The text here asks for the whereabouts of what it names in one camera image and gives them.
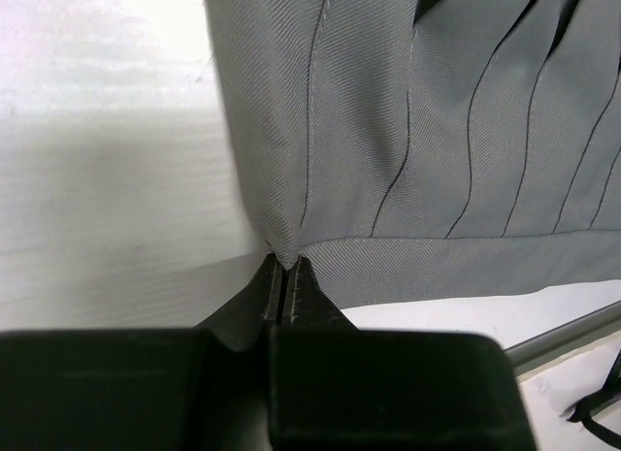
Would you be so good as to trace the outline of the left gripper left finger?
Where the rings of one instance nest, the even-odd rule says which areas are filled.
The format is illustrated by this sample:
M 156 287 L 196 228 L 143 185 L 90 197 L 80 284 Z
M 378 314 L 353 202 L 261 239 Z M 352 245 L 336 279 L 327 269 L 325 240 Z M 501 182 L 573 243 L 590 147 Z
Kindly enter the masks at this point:
M 255 343 L 280 276 L 266 256 L 194 328 L 3 333 L 2 449 L 199 449 L 206 375 Z

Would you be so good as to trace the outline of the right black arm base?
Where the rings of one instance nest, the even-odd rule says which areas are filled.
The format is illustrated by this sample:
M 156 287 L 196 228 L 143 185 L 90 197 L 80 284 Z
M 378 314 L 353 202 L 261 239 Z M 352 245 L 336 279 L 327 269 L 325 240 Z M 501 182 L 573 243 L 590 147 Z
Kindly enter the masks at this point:
M 605 444 L 620 450 L 620 434 L 596 422 L 593 418 L 599 412 L 620 401 L 620 354 L 617 354 L 601 389 L 582 398 L 575 406 L 570 423 L 581 423 L 592 435 Z

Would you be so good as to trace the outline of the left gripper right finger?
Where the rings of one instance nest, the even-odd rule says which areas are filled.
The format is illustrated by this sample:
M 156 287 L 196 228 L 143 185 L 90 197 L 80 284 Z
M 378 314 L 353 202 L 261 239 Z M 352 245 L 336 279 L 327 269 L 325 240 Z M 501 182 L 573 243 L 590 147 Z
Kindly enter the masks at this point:
M 269 432 L 277 450 L 519 450 L 523 403 L 494 340 L 358 329 L 304 258 L 270 332 Z

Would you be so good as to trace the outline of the grey pleated skirt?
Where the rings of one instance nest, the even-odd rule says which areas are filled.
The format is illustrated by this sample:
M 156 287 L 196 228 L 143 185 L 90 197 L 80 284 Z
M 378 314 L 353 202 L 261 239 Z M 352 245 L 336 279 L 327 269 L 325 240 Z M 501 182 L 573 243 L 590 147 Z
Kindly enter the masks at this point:
M 620 0 L 206 0 L 243 200 L 339 307 L 620 275 Z

